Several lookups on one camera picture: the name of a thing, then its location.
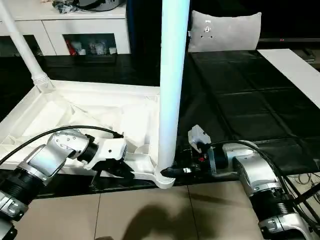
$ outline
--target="black tablecloth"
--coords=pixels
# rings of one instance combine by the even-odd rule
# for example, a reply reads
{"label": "black tablecloth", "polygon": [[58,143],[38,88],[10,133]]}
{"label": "black tablecloth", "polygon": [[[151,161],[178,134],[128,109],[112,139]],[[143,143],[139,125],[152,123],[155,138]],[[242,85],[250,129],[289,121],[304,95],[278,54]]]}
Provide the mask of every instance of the black tablecloth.
{"label": "black tablecloth", "polygon": [[[159,86],[160,60],[118,55],[45,56],[39,62],[51,79]],[[33,87],[20,58],[0,58],[0,118]],[[320,109],[257,51],[203,52],[185,58],[177,146],[188,147],[196,124],[213,142],[249,140],[273,156],[286,174],[319,171]],[[9,171],[2,171],[5,177]],[[177,179],[176,185],[235,180],[236,177]],[[102,180],[94,191],[91,176],[59,175],[39,197],[70,196],[153,188],[144,180]]]}

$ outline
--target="white plastic tray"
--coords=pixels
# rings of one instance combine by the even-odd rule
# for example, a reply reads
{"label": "white plastic tray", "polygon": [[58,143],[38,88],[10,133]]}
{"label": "white plastic tray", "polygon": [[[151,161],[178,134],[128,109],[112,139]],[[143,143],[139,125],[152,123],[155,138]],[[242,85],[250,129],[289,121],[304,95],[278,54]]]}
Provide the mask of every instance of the white plastic tray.
{"label": "white plastic tray", "polygon": [[[137,179],[155,181],[158,161],[160,88],[92,82],[53,80],[56,91],[40,93],[34,87],[0,123],[0,158],[44,131],[65,125],[92,125],[123,133],[128,144],[125,157]],[[108,133],[80,129],[95,142]],[[0,167],[14,169],[43,137],[9,158]],[[67,159],[60,173],[93,175],[77,160]]]}

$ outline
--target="silver robot arm segment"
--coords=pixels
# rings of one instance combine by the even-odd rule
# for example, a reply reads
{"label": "silver robot arm segment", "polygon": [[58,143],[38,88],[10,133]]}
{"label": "silver robot arm segment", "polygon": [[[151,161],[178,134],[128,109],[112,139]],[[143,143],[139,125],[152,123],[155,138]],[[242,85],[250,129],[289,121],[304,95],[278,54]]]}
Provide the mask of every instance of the silver robot arm segment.
{"label": "silver robot arm segment", "polygon": [[[211,140],[198,126],[188,134],[190,145],[198,152],[212,152]],[[302,217],[294,211],[291,197],[285,194],[283,186],[273,169],[262,156],[249,146],[239,143],[227,143],[213,149],[213,159],[217,170],[236,170],[243,189],[250,199],[253,210],[259,220],[258,226],[266,240],[313,240]],[[218,164],[224,159],[226,164]]]}
{"label": "silver robot arm segment", "polygon": [[124,163],[127,145],[123,138],[102,139],[99,144],[94,140],[76,129],[56,132],[0,184],[0,240],[16,237],[12,221],[23,217],[28,205],[65,165],[67,158],[83,162],[87,170],[133,178],[132,169]]}

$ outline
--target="floor tile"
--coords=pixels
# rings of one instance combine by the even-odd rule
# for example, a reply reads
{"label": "floor tile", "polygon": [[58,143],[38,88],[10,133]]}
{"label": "floor tile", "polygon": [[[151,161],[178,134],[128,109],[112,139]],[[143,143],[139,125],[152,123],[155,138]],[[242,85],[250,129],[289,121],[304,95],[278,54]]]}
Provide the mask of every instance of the floor tile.
{"label": "floor tile", "polygon": [[101,194],[95,236],[108,240],[197,240],[188,188]]}
{"label": "floor tile", "polygon": [[262,240],[258,219],[238,181],[190,185],[200,240]]}
{"label": "floor tile", "polygon": [[34,200],[16,222],[16,240],[93,240],[99,194]]}

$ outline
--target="white pole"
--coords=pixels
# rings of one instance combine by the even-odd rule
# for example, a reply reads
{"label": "white pole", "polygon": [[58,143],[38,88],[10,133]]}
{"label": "white pole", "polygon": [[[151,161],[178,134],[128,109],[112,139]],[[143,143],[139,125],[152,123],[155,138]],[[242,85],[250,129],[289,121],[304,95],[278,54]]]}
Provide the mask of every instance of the white pole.
{"label": "white pole", "polygon": [[35,56],[30,50],[29,45],[27,44],[24,36],[18,30],[15,20],[11,16],[9,9],[7,8],[4,0],[0,0],[0,18],[5,24],[7,30],[10,33],[11,39],[19,51],[24,63],[31,73],[31,78],[33,83],[42,91],[42,92],[52,92],[53,86],[50,81],[50,78],[47,74],[41,69],[39,63],[37,62]]}
{"label": "white pole", "polygon": [[159,148],[155,176],[164,184],[173,184],[174,180],[162,176],[160,171],[170,167],[175,157],[189,6],[190,0],[162,0]]}

